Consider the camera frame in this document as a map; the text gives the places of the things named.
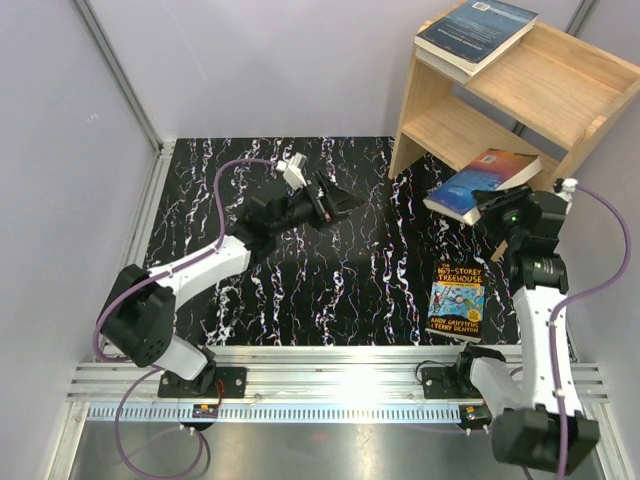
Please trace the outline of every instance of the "hardcover book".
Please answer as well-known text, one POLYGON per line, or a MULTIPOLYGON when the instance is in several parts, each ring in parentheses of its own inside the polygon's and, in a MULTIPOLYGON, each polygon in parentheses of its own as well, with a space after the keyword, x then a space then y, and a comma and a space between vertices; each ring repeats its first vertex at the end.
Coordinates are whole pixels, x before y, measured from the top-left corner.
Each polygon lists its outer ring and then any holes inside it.
POLYGON ((472 192, 517 187, 529 181, 542 165, 537 155, 489 149, 424 199, 425 206, 473 225, 480 218, 472 192))
POLYGON ((425 330, 458 340, 479 342, 484 313, 484 273, 481 265, 438 264, 425 330))
POLYGON ((416 55, 460 83, 533 28, 537 13, 498 0, 468 0, 415 37, 416 55))

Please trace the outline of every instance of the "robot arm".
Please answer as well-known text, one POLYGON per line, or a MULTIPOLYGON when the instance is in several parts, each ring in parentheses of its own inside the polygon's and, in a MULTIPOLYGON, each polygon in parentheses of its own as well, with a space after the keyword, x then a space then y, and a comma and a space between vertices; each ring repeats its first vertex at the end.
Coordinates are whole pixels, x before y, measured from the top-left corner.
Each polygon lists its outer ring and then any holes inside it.
POLYGON ((582 415, 571 375, 563 309, 551 312, 568 291, 564 262, 554 253, 558 233, 571 208, 575 180, 558 181, 554 192, 527 186, 504 192, 474 192, 482 222, 507 240, 505 269, 520 323, 523 382, 520 389, 498 352, 468 346, 453 367, 458 382, 475 387, 493 417, 496 460, 554 472, 558 465, 559 408, 564 397, 569 424, 567 472, 571 473, 597 444, 598 424, 582 415), (555 328, 555 343, 550 343, 555 328), (558 359, 561 388, 553 381, 551 358, 558 359))
POLYGON ((176 311, 220 280, 264 260, 275 250, 276 237, 282 232, 305 223, 315 229, 331 227, 364 204, 320 172, 305 178, 301 171, 305 160, 297 154, 288 162, 278 162, 277 170, 293 193, 277 195, 268 185, 263 187, 248 199, 222 239, 167 265, 149 270, 125 267, 105 308, 136 283, 158 273, 171 274, 123 301, 105 321, 102 334, 137 366, 157 365, 191 381, 195 391, 205 392, 214 378, 213 354, 173 334, 176 311))

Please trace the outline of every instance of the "metal base plate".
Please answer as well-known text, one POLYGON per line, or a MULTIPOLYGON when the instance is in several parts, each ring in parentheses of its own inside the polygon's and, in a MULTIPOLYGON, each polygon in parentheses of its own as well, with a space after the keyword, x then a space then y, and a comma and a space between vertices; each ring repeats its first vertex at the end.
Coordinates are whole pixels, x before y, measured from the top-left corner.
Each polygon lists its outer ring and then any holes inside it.
POLYGON ((427 400, 481 399, 476 389, 467 390, 451 381, 448 367, 423 367, 420 369, 422 390, 427 400))
POLYGON ((247 386, 247 369, 244 367, 216 367, 214 384, 204 394, 194 392, 191 382, 183 380, 173 372, 166 372, 160 379, 158 397, 160 398, 218 398, 215 383, 220 380, 224 385, 223 399, 244 398, 247 386))
MULTIPOLYGON (((112 422, 117 408, 118 402, 92 403, 87 419, 112 422)), ((202 403, 184 400, 134 402, 123 407, 120 421, 166 423, 174 420, 181 423, 210 423, 210 418, 198 417, 199 410, 202 410, 202 403)), ((215 409, 215 412, 216 422, 231 423, 442 424, 460 422, 458 405, 446 403, 350 408, 345 405, 232 403, 223 400, 222 405, 219 409, 215 409)))

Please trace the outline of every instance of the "marble pattern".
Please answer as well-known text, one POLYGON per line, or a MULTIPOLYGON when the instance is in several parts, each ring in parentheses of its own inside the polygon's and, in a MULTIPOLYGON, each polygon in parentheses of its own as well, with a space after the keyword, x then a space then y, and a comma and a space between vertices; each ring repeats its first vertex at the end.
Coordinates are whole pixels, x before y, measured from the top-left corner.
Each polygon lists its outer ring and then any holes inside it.
MULTIPOLYGON (((219 232, 213 178, 225 162, 308 156, 305 171, 326 172, 366 199, 333 230, 305 226, 278 240, 251 271, 226 279, 185 304, 176 331, 209 345, 423 345, 455 341, 424 331, 434 264, 485 266, 483 343, 516 343, 519 331, 501 266, 486 235, 427 210, 422 199, 453 171, 426 156, 387 178, 393 138, 178 140, 150 239, 146 266, 214 241, 219 232)), ((227 225, 260 185, 284 183, 261 165, 243 165, 220 185, 227 225)))

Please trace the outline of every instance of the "white wall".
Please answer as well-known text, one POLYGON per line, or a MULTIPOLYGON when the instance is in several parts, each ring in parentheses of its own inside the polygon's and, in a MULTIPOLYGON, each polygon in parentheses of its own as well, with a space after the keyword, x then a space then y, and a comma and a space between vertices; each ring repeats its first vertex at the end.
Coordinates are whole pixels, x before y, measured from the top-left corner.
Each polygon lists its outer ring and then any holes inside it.
MULTIPOLYGON (((91 0, 159 135, 395 135, 413 35, 453 0, 91 0)), ((511 0, 564 29, 579 0, 511 0)))
MULTIPOLYGON (((640 64, 640 5, 603 0, 582 34, 590 43, 640 64)), ((628 273, 618 284, 570 307, 569 322, 581 359, 594 360, 609 389, 617 425, 640 476, 640 100, 636 99, 577 173, 624 214, 634 239, 628 273)), ((573 292, 610 277, 620 265, 622 234, 610 213, 577 194, 561 237, 573 292)))
POLYGON ((153 161, 68 0, 0 6, 0 476, 41 478, 153 161))

